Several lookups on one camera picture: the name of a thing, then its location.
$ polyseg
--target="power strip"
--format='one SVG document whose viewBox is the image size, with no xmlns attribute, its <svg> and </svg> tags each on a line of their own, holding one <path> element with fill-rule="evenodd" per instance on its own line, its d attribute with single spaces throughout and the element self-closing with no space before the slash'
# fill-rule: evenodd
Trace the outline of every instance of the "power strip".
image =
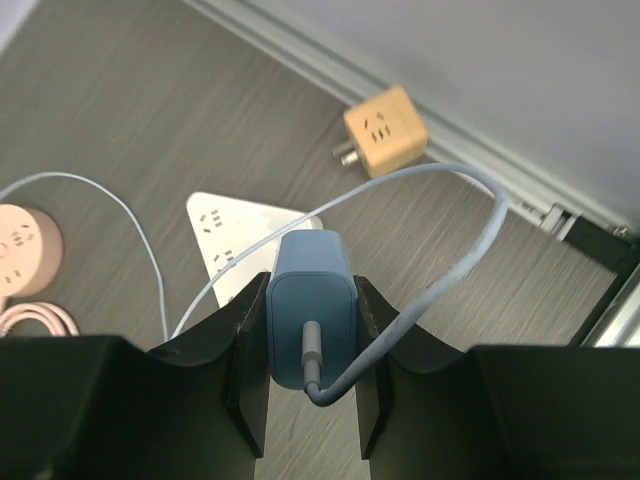
<svg viewBox="0 0 640 480">
<path fill-rule="evenodd" d="M 296 210 L 205 192 L 195 192 L 189 197 L 187 213 L 209 278 L 251 245 L 304 215 Z M 322 222 L 312 217 L 295 229 L 322 229 Z M 271 271 L 279 248 L 280 239 L 274 239 L 221 277 L 213 285 L 218 305 L 229 303 L 258 273 Z"/>
</svg>

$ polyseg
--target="gray wood floor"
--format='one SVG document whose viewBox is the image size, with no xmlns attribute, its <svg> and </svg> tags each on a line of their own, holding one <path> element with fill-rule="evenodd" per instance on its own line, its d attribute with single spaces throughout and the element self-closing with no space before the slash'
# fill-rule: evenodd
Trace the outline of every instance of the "gray wood floor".
<svg viewBox="0 0 640 480">
<path fill-rule="evenodd" d="M 177 0 L 44 0 L 0 57 L 0 178 L 59 169 L 121 195 L 157 252 L 175 324 L 206 281 L 188 195 L 309 210 L 347 191 L 365 175 L 330 156 L 343 109 Z M 161 342 L 153 272 L 117 206 L 57 179 L 11 200 L 49 212 L 65 234 L 61 273 L 39 299 L 67 308 L 84 333 Z M 490 206 L 441 174 L 384 185 L 322 220 L 344 235 L 354 270 L 400 307 L 469 246 Z M 611 279 L 510 217 L 490 255 L 421 324 L 459 348 L 562 343 Z M 214 307 L 207 299 L 195 318 Z M 352 396 L 320 410 L 272 386 L 267 442 L 258 479 L 368 478 Z"/>
</svg>

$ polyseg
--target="yellow plug adapter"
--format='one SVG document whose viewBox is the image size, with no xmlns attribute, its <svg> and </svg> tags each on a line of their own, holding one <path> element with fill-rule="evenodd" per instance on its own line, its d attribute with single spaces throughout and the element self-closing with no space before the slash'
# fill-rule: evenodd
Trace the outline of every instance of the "yellow plug adapter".
<svg viewBox="0 0 640 480">
<path fill-rule="evenodd" d="M 401 86 L 347 110 L 350 140 L 333 150 L 342 165 L 360 160 L 371 178 L 404 167 L 424 153 L 429 132 Z"/>
</svg>

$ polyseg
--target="blue charger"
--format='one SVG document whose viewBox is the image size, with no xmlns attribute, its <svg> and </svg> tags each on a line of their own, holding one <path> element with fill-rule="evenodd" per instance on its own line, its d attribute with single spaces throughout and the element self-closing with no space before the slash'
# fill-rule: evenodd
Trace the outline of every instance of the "blue charger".
<svg viewBox="0 0 640 480">
<path fill-rule="evenodd" d="M 331 385 L 356 356 L 358 293 L 342 238 L 330 230 L 294 230 L 282 237 L 267 287 L 271 376 L 303 390 L 302 327 L 322 332 L 321 386 Z"/>
</svg>

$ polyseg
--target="light blue cable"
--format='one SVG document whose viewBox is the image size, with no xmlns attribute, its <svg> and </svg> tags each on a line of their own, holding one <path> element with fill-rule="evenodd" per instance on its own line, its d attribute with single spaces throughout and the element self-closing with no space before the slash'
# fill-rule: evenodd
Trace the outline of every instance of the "light blue cable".
<svg viewBox="0 0 640 480">
<path fill-rule="evenodd" d="M 408 321 L 411 322 L 408 327 L 404 326 L 405 325 L 404 323 L 402 324 L 403 325 L 402 328 L 404 329 L 403 331 L 406 332 L 406 330 L 408 330 L 408 328 L 410 328 L 411 325 L 413 325 L 418 320 L 418 318 L 420 318 L 420 316 L 427 310 L 427 308 L 429 308 L 431 303 L 433 303 L 433 301 L 435 301 L 437 297 L 439 297 L 440 295 L 445 293 L 447 290 L 449 290 L 451 286 L 453 286 L 462 277 L 464 277 L 469 272 L 469 270 L 471 270 L 478 263 L 478 261 L 480 261 L 480 259 L 489 249 L 489 247 L 495 240 L 496 236 L 498 235 L 498 232 L 500 231 L 500 227 L 504 222 L 504 218 L 507 215 L 507 211 L 509 208 L 509 199 L 507 196 L 507 192 L 502 185 L 500 185 L 497 181 L 495 181 L 489 175 L 484 174 L 480 170 L 477 170 L 473 167 L 469 167 L 467 165 L 461 165 L 461 164 L 455 164 L 455 163 L 429 163 L 426 165 L 418 165 L 415 167 L 409 167 L 402 170 L 396 170 L 395 172 L 389 173 L 383 177 L 378 177 L 373 180 L 369 180 L 367 183 L 364 183 L 354 188 L 350 192 L 340 195 L 339 197 L 331 200 L 330 202 L 325 203 L 321 207 L 318 207 L 315 210 L 313 210 L 312 212 L 309 212 L 306 215 L 303 215 L 302 217 L 298 218 L 297 220 L 294 220 L 293 222 L 289 223 L 288 225 L 285 225 L 284 227 L 275 231 L 271 235 L 266 236 L 265 238 L 260 240 L 258 243 L 252 245 L 251 247 L 246 249 L 244 252 L 242 252 L 240 255 L 235 257 L 232 261 L 227 263 L 216 275 L 213 276 L 211 280 L 209 280 L 209 282 L 207 282 L 207 284 L 202 288 L 200 293 L 198 293 L 198 295 L 193 300 L 193 302 L 191 302 L 191 305 L 189 305 L 189 308 L 187 308 L 187 311 L 184 313 L 184 315 L 180 319 L 178 326 L 173 331 L 173 335 L 171 335 L 171 338 L 175 338 L 177 335 L 180 334 L 180 332 L 184 328 L 185 323 L 187 322 L 187 320 L 189 319 L 189 317 L 191 316 L 195 308 L 198 306 L 198 304 L 202 301 L 204 296 L 209 292 L 209 290 L 211 290 L 211 288 L 213 287 L 213 284 L 216 283 L 220 279 L 220 277 L 222 277 L 222 275 L 227 273 L 234 265 L 236 265 L 242 259 L 251 255 L 260 247 L 266 245 L 274 238 L 278 238 L 279 236 L 284 235 L 285 233 L 292 230 L 294 227 L 300 225 L 302 222 L 310 219 L 311 217 L 315 217 L 316 215 L 324 212 L 325 210 L 335 207 L 336 205 L 339 205 L 342 202 L 349 200 L 351 197 L 354 197 L 359 193 L 364 192 L 365 190 L 375 187 L 376 185 L 380 185 L 381 183 L 386 182 L 387 180 L 392 180 L 394 178 L 404 177 L 407 175 L 415 175 L 418 173 L 426 173 L 426 172 L 458 172 L 478 180 L 485 187 L 487 187 L 489 191 L 491 191 L 491 193 L 493 193 L 493 195 L 495 196 L 495 207 L 494 207 L 493 213 L 491 214 L 491 218 L 487 222 L 487 225 L 485 226 L 484 230 L 482 231 L 482 233 L 480 234 L 476 242 L 473 244 L 471 249 L 465 254 L 465 256 L 462 257 L 462 259 L 459 260 L 458 263 L 453 265 L 447 273 L 445 273 L 442 277 L 440 277 L 438 280 L 432 283 L 424 292 L 422 292 L 420 296 L 418 296 L 418 298 L 413 300 L 405 308 L 405 310 L 403 310 L 400 313 L 400 316 L 398 318 L 408 319 Z M 396 327 L 393 326 L 394 324 L 397 325 L 396 322 L 393 322 L 385 330 L 385 333 L 387 331 L 389 332 L 396 331 Z M 386 342 L 388 341 L 389 335 L 391 334 L 389 333 L 385 337 L 382 337 L 381 335 L 380 337 L 378 337 L 377 340 L 379 340 L 382 337 L 383 338 L 382 342 Z M 371 348 L 371 346 L 373 346 L 376 342 L 373 342 L 369 346 L 369 348 Z M 358 357 L 358 359 L 360 359 L 365 352 L 362 352 L 362 354 Z M 351 385 L 353 385 L 353 383 L 351 383 L 351 380 L 352 380 L 351 377 L 347 379 L 347 383 L 350 383 Z"/>
<path fill-rule="evenodd" d="M 508 198 L 506 191 L 504 188 L 495 180 L 493 180 L 488 175 L 476 170 L 475 168 L 466 166 L 466 165 L 458 165 L 458 164 L 427 164 L 427 165 L 419 165 L 416 167 L 405 168 L 403 170 L 398 170 L 392 172 L 383 177 L 376 178 L 374 180 L 370 180 L 369 182 L 360 185 L 348 193 L 345 193 L 334 200 L 322 205 L 321 207 L 316 208 L 312 212 L 309 212 L 306 215 L 294 220 L 293 222 L 285 225 L 280 228 L 276 232 L 268 235 L 264 239 L 260 240 L 258 243 L 249 247 L 247 250 L 242 252 L 240 255 L 235 257 L 231 262 L 227 263 L 221 270 L 218 272 L 207 284 L 202 288 L 202 290 L 195 297 L 191 305 L 187 308 L 186 312 L 180 319 L 178 326 L 174 330 L 171 338 L 175 338 L 180 334 L 187 320 L 193 314 L 193 311 L 198 306 L 198 304 L 202 301 L 204 296 L 211 290 L 215 282 L 222 277 L 226 272 L 228 272 L 232 267 L 234 267 L 238 262 L 251 255 L 260 247 L 269 243 L 271 240 L 287 233 L 292 230 L 297 225 L 303 223 L 311 217 L 314 217 L 329 208 L 332 208 L 340 203 L 358 195 L 359 193 L 364 192 L 376 185 L 379 185 L 387 180 L 391 180 L 398 177 L 403 177 L 406 175 L 414 175 L 418 173 L 425 172 L 442 172 L 442 171 L 450 171 L 450 172 L 458 172 L 464 175 L 468 175 L 472 178 L 483 183 L 494 195 L 496 200 L 496 206 L 492 213 L 491 218 L 489 219 L 485 229 L 482 234 L 476 240 L 473 247 L 467 252 L 467 254 L 442 277 L 440 277 L 436 282 L 432 283 L 418 298 L 413 300 L 397 317 L 397 319 L 392 322 L 392 324 L 383 332 L 382 335 L 374 341 L 369 348 L 363 351 L 360 356 L 354 361 L 354 363 L 345 371 L 342 377 L 338 379 L 327 391 L 321 392 L 319 389 L 315 391 L 313 389 L 313 385 L 310 385 L 311 390 L 307 389 L 307 393 L 314 403 L 318 405 L 330 404 L 335 400 L 340 398 L 351 386 L 355 383 L 355 380 L 361 375 L 361 373 L 366 370 L 369 366 L 373 364 L 373 362 L 377 361 L 377 359 L 381 358 L 392 346 L 397 342 L 397 340 L 404 334 L 406 331 L 413 325 L 420 316 L 426 311 L 426 309 L 435 301 L 437 297 L 445 293 L 453 284 L 459 281 L 462 277 L 471 270 L 475 264 L 482 258 L 484 253 L 489 249 L 493 241 L 495 240 L 502 222 L 507 213 L 508 209 Z M 35 182 L 37 180 L 42 180 L 45 178 L 52 177 L 62 177 L 62 178 L 71 178 L 74 180 L 79 180 L 81 182 L 87 183 L 96 187 L 98 190 L 109 196 L 113 199 L 118 205 L 122 207 L 122 209 L 129 215 L 131 221 L 134 226 L 138 230 L 140 237 L 142 238 L 142 242 L 149 254 L 149 258 L 151 259 L 151 263 L 153 265 L 157 283 L 158 283 L 158 297 L 160 301 L 160 317 L 162 321 L 162 331 L 165 338 L 165 341 L 168 338 L 168 323 L 167 323 L 167 315 L 166 315 L 166 304 L 165 304 L 165 291 L 164 291 L 164 283 L 162 281 L 162 274 L 160 272 L 160 268 L 156 261 L 155 255 L 153 254 L 153 250 L 151 249 L 151 245 L 147 239 L 147 236 L 140 225 L 140 222 L 136 218 L 135 214 L 131 211 L 131 209 L 120 199 L 117 195 L 109 191 L 107 188 L 103 187 L 99 183 L 83 177 L 81 175 L 76 175 L 73 173 L 66 172 L 41 172 L 33 175 L 29 175 L 25 178 L 22 178 L 5 189 L 0 191 L 0 201 L 4 200 L 9 194 L 13 193 L 15 190 L 29 184 Z M 377 345 L 376 348 L 382 347 L 378 351 L 376 349 L 371 350 L 371 347 Z"/>
<path fill-rule="evenodd" d="M 446 273 L 433 281 L 420 295 L 409 302 L 393 322 L 351 362 L 342 375 L 340 375 L 329 388 L 320 390 L 320 369 L 318 365 L 312 364 L 309 365 L 308 368 L 306 364 L 302 366 L 305 375 L 305 391 L 309 399 L 319 407 L 326 407 L 342 398 L 370 367 L 384 357 L 393 346 L 398 343 L 438 298 L 447 293 L 451 287 L 462 280 L 471 269 L 477 265 L 500 232 L 500 228 L 509 209 L 507 192 L 502 185 L 488 175 L 467 166 L 432 164 L 424 165 L 424 167 L 433 168 L 414 168 L 420 169 L 420 171 L 453 170 L 480 181 L 495 196 L 495 206 L 491 218 L 467 253 L 453 264 Z M 400 170 L 396 173 L 406 172 L 407 170 Z"/>
<path fill-rule="evenodd" d="M 169 325 L 167 323 L 167 308 L 165 304 L 165 295 L 164 295 L 164 282 L 162 281 L 162 273 L 160 273 L 160 267 L 158 266 L 158 262 L 156 261 L 156 257 L 153 254 L 153 250 L 151 250 L 151 245 L 149 244 L 149 240 L 142 229 L 142 225 L 136 218 L 135 214 L 131 211 L 131 209 L 124 203 L 118 196 L 107 190 L 105 187 L 100 185 L 93 180 L 83 177 L 82 175 L 76 175 L 74 173 L 66 173 L 66 172 L 40 172 L 35 173 L 33 175 L 28 175 L 20 180 L 13 182 L 8 187 L 0 190 L 0 202 L 2 202 L 7 195 L 15 192 L 17 189 L 24 187 L 32 182 L 37 180 L 42 180 L 44 178 L 52 178 L 52 177 L 62 177 L 62 178 L 72 178 L 74 180 L 80 180 L 81 182 L 88 183 L 89 185 L 96 187 L 102 193 L 112 198 L 118 205 L 122 207 L 122 209 L 129 215 L 131 221 L 135 225 L 138 233 L 140 234 L 140 238 L 142 238 L 142 243 L 144 243 L 144 247 L 147 249 L 147 253 L 149 254 L 149 258 L 151 259 L 151 264 L 153 265 L 153 269 L 156 273 L 156 279 L 158 281 L 158 298 L 160 300 L 160 319 L 162 321 L 162 335 L 164 336 L 164 341 L 166 342 L 169 339 Z"/>
</svg>

